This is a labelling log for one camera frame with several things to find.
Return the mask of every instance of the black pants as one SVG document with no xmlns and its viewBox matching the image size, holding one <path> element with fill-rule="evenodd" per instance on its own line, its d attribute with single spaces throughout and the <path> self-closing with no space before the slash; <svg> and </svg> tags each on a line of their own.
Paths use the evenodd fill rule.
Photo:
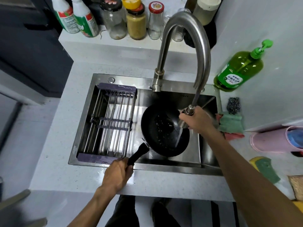
<svg viewBox="0 0 303 227">
<path fill-rule="evenodd" d="M 120 195 L 112 217 L 108 220 L 105 227 L 128 226 L 139 227 L 139 220 L 134 209 L 135 196 Z M 178 222 L 169 214 L 168 210 L 161 203 L 156 203 L 152 210 L 155 227 L 171 226 L 180 227 Z"/>
</svg>

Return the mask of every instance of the green dish soap bottle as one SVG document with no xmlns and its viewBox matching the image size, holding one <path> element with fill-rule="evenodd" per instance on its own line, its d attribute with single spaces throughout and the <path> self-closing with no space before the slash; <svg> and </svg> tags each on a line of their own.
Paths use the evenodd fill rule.
<svg viewBox="0 0 303 227">
<path fill-rule="evenodd" d="M 261 57 L 264 50 L 272 45 L 273 41 L 266 39 L 262 42 L 261 48 L 255 48 L 252 52 L 237 52 L 214 78 L 214 85 L 225 92 L 234 91 L 262 70 L 263 61 Z"/>
</svg>

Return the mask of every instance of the pink container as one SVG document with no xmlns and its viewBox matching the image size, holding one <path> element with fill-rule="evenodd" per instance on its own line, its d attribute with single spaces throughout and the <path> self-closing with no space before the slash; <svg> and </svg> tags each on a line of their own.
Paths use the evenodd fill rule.
<svg viewBox="0 0 303 227">
<path fill-rule="evenodd" d="M 259 152 L 291 152 L 303 151 L 303 149 L 293 146 L 287 139 L 287 131 L 301 126 L 290 126 L 279 130 L 253 134 L 250 138 L 250 145 Z"/>
</svg>

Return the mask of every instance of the black frying pan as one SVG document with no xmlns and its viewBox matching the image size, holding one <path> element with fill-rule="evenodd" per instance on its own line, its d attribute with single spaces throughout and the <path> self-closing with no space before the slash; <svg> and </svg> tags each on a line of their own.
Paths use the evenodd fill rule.
<svg viewBox="0 0 303 227">
<path fill-rule="evenodd" d="M 153 104 L 142 115 L 143 137 L 147 145 L 162 156 L 177 156 L 187 148 L 189 130 L 183 129 L 180 135 L 179 114 L 180 112 L 173 107 Z M 142 143 L 139 146 L 137 152 L 129 158 L 128 165 L 133 165 L 138 158 L 149 151 L 147 145 Z"/>
</svg>

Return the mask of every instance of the dish soap bottle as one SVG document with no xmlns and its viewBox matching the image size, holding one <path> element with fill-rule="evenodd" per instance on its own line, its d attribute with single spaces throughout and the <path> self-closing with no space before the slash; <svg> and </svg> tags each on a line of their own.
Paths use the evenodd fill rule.
<svg viewBox="0 0 303 227">
<path fill-rule="evenodd" d="M 99 28 L 90 9 L 82 0 L 72 0 L 74 16 L 82 34 L 93 38 L 98 34 Z"/>
<path fill-rule="evenodd" d="M 68 33 L 77 33 L 79 28 L 73 14 L 73 8 L 66 0 L 51 0 L 56 18 Z"/>
<path fill-rule="evenodd" d="M 255 48 L 252 52 L 237 52 L 214 78 L 214 85 L 225 92 L 234 91 L 262 70 L 263 61 L 261 57 L 264 50 L 272 45 L 273 41 L 266 39 L 262 42 L 261 48 Z"/>
</svg>

